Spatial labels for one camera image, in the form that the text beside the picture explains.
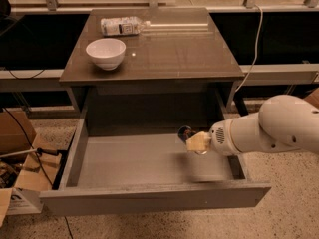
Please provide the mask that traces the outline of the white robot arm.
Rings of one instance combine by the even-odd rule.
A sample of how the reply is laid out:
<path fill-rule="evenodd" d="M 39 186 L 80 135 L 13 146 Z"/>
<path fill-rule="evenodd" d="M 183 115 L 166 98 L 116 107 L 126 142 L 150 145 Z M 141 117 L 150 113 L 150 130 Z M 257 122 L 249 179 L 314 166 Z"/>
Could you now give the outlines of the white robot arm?
<path fill-rule="evenodd" d="M 319 153 L 319 109 L 294 96 L 266 100 L 257 113 L 215 123 L 208 132 L 189 126 L 178 131 L 188 151 L 224 156 L 260 151 L 306 150 Z"/>

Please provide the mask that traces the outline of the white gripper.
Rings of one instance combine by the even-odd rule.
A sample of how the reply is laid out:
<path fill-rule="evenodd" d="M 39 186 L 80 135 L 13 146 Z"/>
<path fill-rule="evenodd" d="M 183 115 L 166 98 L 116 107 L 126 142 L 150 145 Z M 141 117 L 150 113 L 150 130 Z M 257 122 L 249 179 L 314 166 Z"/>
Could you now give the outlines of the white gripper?
<path fill-rule="evenodd" d="M 227 119 L 215 123 L 209 133 L 201 131 L 186 141 L 186 148 L 189 151 L 204 152 L 211 148 L 217 153 L 224 156 L 232 156 L 238 154 L 231 138 L 232 119 Z"/>

